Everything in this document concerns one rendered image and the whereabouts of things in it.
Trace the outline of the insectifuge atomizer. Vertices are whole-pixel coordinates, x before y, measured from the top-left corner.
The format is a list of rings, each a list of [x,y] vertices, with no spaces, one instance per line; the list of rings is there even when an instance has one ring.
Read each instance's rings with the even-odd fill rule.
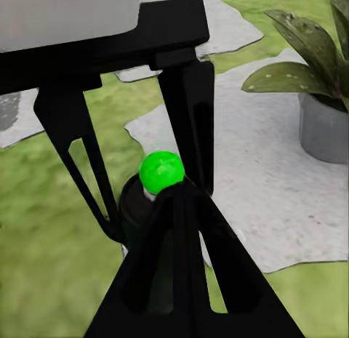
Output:
[[[123,259],[133,244],[137,233],[147,217],[157,195],[164,188],[184,182],[194,182],[184,173],[182,160],[174,153],[156,150],[145,156],[140,170],[124,185],[119,201],[119,216],[126,235],[126,244],[121,244]],[[173,228],[165,232],[151,294],[146,310],[149,313],[172,311],[173,282]]]

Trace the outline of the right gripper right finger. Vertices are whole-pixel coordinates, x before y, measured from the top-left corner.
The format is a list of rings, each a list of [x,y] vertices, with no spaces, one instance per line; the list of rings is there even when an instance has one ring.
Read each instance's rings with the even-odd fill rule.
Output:
[[[238,239],[214,200],[200,187],[183,187],[193,338],[305,338]],[[209,252],[227,313],[209,303],[199,232]]]

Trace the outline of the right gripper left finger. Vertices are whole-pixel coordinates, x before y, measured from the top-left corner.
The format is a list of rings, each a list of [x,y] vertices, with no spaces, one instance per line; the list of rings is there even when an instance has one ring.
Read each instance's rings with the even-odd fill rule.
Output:
[[[193,338],[183,187],[157,195],[84,338]],[[172,311],[149,313],[165,232],[173,228]]]

